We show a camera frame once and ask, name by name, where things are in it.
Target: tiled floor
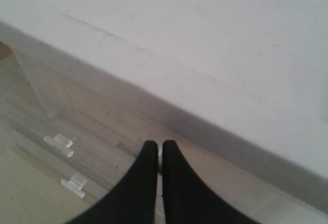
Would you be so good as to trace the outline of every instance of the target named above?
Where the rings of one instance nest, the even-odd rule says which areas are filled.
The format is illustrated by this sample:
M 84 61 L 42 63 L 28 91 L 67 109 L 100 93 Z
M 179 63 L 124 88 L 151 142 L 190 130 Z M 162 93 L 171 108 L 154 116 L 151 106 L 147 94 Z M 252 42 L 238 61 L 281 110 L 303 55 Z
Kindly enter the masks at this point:
M 93 105 L 90 113 L 104 109 L 105 101 L 99 101 L 100 99 L 101 97 L 94 96 L 94 101 L 91 100 L 94 103 L 100 102 L 101 105 Z M 0 61 L 0 107 L 11 110 L 16 116 L 23 116 L 29 121 L 30 127 L 52 131 L 13 56 Z M 199 176 L 227 202 L 261 223 L 328 223 L 324 214 L 310 206 L 169 131 L 116 108 L 114 104 L 106 103 L 106 112 L 103 113 L 109 115 L 99 117 L 94 122 L 107 124 L 115 133 L 98 126 L 96 133 L 99 136 L 96 137 L 93 134 L 95 131 L 92 133 L 61 121 L 63 131 L 69 125 L 70 131 L 79 134 L 79 143 L 74 144 L 74 156 L 69 160 L 42 141 L 27 136 L 26 131 L 22 131 L 15 123 L 8 122 L 8 117 L 0 114 L 0 184 L 8 188 L 6 192 L 0 190 L 0 218 L 5 218 L 5 221 L 0 219 L 0 222 L 45 223 L 45 215 L 48 215 L 60 216 L 52 218 L 52 223 L 60 223 L 76 215 L 96 202 L 119 181 L 140 148 L 138 140 L 149 137 L 156 141 L 167 138 L 179 141 L 182 152 Z M 80 124 L 83 123 L 84 115 L 79 118 Z M 130 142 L 122 144 L 121 135 L 124 135 L 123 140 Z M 102 136 L 111 136 L 111 143 L 104 144 Z M 84 187 L 87 194 L 83 200 L 73 194 L 65 194 L 69 192 L 60 185 L 62 178 L 68 179 L 74 172 L 82 173 L 88 178 Z M 157 189 L 156 223 L 164 223 L 160 197 L 161 177 L 158 179 Z M 14 202 L 11 196 L 19 201 Z

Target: floor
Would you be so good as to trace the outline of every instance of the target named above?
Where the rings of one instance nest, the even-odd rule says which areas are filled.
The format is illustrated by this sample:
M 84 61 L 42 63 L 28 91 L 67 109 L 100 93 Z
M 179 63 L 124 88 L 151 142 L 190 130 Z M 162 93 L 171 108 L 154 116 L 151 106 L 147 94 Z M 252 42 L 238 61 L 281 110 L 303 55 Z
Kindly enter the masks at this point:
M 74 156 L 68 160 L 9 121 L 11 118 L 8 114 L 20 116 L 24 115 L 24 110 L 29 114 L 25 116 L 29 125 L 46 126 L 40 118 L 44 113 L 38 99 L 15 57 L 10 55 L 0 60 L 1 223 L 63 223 L 101 198 L 119 181 L 134 160 L 134 147 L 120 143 L 101 145 L 98 138 L 84 131 L 79 134 L 88 139 L 94 138 L 93 147 L 83 142 L 75 143 Z M 119 122 L 121 128 L 126 125 L 122 120 Z M 158 140 L 166 138 L 167 133 L 165 130 L 157 133 Z M 227 202 L 255 220 L 264 224 L 328 223 L 327 216 L 311 206 L 192 143 L 176 138 L 199 176 Z M 60 184 L 62 179 L 68 180 L 76 172 L 88 179 L 83 187 L 86 192 L 83 199 Z M 156 223 L 164 223 L 161 177 L 157 189 Z

